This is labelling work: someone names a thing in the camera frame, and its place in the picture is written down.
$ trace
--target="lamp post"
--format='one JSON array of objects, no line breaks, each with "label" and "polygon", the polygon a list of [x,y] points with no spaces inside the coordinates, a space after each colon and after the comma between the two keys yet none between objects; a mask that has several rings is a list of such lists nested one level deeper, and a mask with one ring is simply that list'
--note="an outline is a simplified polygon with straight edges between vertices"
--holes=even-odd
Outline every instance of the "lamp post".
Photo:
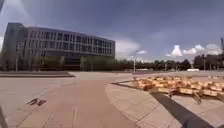
[{"label": "lamp post", "polygon": [[204,59],[204,71],[205,71],[205,59]]}]

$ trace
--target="street light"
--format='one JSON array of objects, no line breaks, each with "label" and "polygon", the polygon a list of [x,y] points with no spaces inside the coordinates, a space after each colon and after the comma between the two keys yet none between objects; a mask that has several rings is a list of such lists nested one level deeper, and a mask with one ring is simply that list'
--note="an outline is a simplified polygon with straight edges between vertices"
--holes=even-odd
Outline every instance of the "street light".
[{"label": "street light", "polygon": [[135,58],[134,56],[131,56],[131,58],[133,59],[133,72],[135,72],[136,60],[139,59],[139,57]]}]

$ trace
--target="pole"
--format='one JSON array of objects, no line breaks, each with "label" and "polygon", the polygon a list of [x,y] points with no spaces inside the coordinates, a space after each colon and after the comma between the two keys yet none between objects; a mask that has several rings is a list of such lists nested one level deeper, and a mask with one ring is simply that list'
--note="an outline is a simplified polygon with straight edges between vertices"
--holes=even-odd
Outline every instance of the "pole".
[{"label": "pole", "polygon": [[204,60],[204,71],[205,71],[205,60]]},{"label": "pole", "polygon": [[1,128],[8,128],[1,106],[0,106],[0,126]]},{"label": "pole", "polygon": [[19,59],[19,42],[17,42],[16,46],[16,72],[18,72],[18,59]]},{"label": "pole", "polygon": [[133,67],[133,70],[134,70],[134,72],[135,72],[135,58],[134,58],[134,67]]}]

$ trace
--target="tree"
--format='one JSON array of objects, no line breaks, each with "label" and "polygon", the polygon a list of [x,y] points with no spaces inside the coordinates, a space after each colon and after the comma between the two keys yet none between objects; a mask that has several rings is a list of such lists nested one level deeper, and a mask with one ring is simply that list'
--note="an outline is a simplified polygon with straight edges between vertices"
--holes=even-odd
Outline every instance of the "tree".
[{"label": "tree", "polygon": [[181,65],[182,65],[181,67],[183,70],[187,70],[191,67],[190,62],[187,59],[185,59],[183,62],[181,62]]}]

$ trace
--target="white cloud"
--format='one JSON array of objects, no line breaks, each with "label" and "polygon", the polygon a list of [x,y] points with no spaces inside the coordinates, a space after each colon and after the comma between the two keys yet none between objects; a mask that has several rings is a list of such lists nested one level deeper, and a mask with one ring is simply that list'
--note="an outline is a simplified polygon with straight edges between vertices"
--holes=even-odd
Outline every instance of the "white cloud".
[{"label": "white cloud", "polygon": [[180,46],[179,45],[174,45],[173,51],[171,54],[166,54],[166,56],[171,56],[171,57],[178,57],[178,56],[183,56]]},{"label": "white cloud", "polygon": [[194,55],[196,54],[197,51],[196,51],[196,48],[191,48],[191,49],[188,49],[188,50],[183,50],[183,54],[187,54],[187,55]]},{"label": "white cloud", "polygon": [[206,54],[218,55],[222,53],[222,50],[219,46],[215,44],[208,44],[206,46]]},{"label": "white cloud", "polygon": [[0,52],[2,51],[3,40],[4,38],[0,36]]},{"label": "white cloud", "polygon": [[140,50],[137,52],[137,54],[146,54],[146,53],[147,53],[147,51],[145,51],[145,50]]},{"label": "white cloud", "polygon": [[117,39],[116,40],[116,57],[117,58],[128,58],[136,51],[140,49],[140,45],[131,39]]},{"label": "white cloud", "polygon": [[195,49],[197,51],[203,51],[205,48],[203,48],[200,44],[198,44],[198,45],[195,46]]}]

